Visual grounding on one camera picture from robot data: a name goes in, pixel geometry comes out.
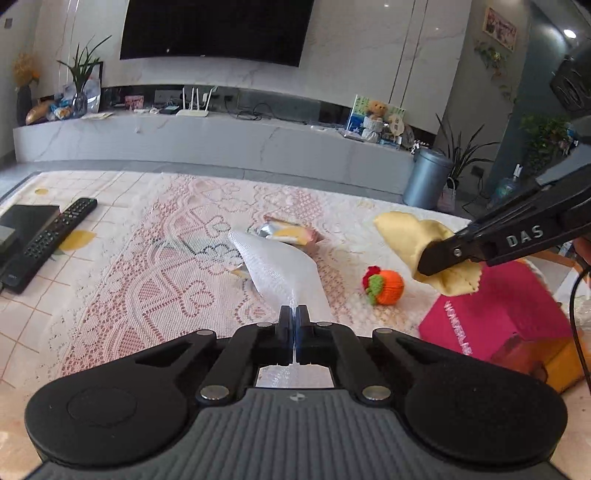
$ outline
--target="teddy bear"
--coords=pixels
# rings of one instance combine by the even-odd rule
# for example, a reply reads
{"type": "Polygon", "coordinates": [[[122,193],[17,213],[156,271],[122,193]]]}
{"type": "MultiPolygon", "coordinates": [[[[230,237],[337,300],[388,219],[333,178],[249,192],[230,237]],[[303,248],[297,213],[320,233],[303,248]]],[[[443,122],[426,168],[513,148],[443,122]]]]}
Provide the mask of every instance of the teddy bear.
{"type": "Polygon", "coordinates": [[[383,120],[384,115],[388,112],[388,105],[378,100],[370,100],[368,107],[365,110],[365,115],[370,120],[383,120]]]}
{"type": "Polygon", "coordinates": [[[363,119],[361,138],[366,142],[378,143],[384,128],[384,115],[388,113],[388,105],[377,100],[370,100],[363,119]]]}

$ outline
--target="gray floor tile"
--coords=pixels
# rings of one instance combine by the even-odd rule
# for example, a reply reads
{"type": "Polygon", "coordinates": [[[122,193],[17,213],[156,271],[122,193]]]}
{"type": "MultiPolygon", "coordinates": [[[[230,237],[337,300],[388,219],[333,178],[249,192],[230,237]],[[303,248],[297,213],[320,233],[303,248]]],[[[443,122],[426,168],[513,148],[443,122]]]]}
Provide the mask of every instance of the gray floor tile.
{"type": "Polygon", "coordinates": [[[245,180],[265,181],[281,185],[293,185],[295,187],[323,190],[325,192],[337,192],[359,197],[369,197],[393,203],[401,203],[402,201],[402,197],[394,193],[380,192],[378,190],[366,189],[354,185],[309,179],[294,175],[243,170],[241,168],[232,167],[218,167],[214,165],[120,160],[63,160],[31,162],[6,166],[0,170],[0,196],[8,192],[33,172],[56,170],[120,170],[155,173],[186,173],[189,175],[223,177],[228,179],[244,178],[245,180]]]}
{"type": "Polygon", "coordinates": [[[193,163],[169,163],[166,170],[169,173],[186,173],[188,175],[203,175],[205,177],[223,177],[226,179],[242,179],[244,170],[234,167],[218,167],[216,165],[195,165],[193,163]]]}
{"type": "Polygon", "coordinates": [[[402,195],[398,193],[382,192],[381,190],[365,189],[367,198],[383,200],[390,203],[402,203],[402,195]]]}
{"type": "Polygon", "coordinates": [[[258,170],[245,170],[244,179],[252,181],[265,181],[268,183],[278,183],[280,185],[293,185],[294,187],[324,190],[325,192],[345,193],[347,195],[368,197],[391,203],[402,203],[402,195],[398,195],[396,193],[381,192],[379,190],[366,189],[364,187],[347,185],[334,181],[309,179],[306,177],[297,177],[294,175],[285,175],[281,173],[271,173],[258,170]]]}

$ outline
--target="photo frame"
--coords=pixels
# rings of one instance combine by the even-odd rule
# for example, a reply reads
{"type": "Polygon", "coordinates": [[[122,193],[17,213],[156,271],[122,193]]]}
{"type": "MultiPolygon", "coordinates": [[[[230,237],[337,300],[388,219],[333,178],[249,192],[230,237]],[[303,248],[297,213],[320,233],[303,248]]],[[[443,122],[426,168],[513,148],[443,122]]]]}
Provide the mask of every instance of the photo frame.
{"type": "Polygon", "coordinates": [[[482,31],[508,50],[515,50],[517,27],[491,7],[486,9],[482,31]]]}

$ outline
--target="pink box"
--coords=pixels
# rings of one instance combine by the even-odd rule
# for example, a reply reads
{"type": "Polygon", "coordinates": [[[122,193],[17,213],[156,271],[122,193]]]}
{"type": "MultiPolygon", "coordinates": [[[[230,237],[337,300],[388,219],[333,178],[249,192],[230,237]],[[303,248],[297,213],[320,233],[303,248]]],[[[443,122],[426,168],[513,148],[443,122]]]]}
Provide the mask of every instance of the pink box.
{"type": "Polygon", "coordinates": [[[427,342],[524,373],[571,338],[559,305],[518,261],[485,266],[476,293],[439,297],[418,331],[427,342]]]}

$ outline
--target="knitted strawberry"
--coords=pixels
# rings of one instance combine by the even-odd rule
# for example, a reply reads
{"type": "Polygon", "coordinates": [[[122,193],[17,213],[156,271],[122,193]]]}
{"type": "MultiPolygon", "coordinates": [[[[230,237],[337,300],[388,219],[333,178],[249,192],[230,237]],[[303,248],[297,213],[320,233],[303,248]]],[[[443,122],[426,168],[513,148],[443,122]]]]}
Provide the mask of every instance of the knitted strawberry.
{"type": "Polygon", "coordinates": [[[397,272],[376,266],[368,268],[362,283],[371,305],[394,305],[404,292],[404,280],[397,272]]]}

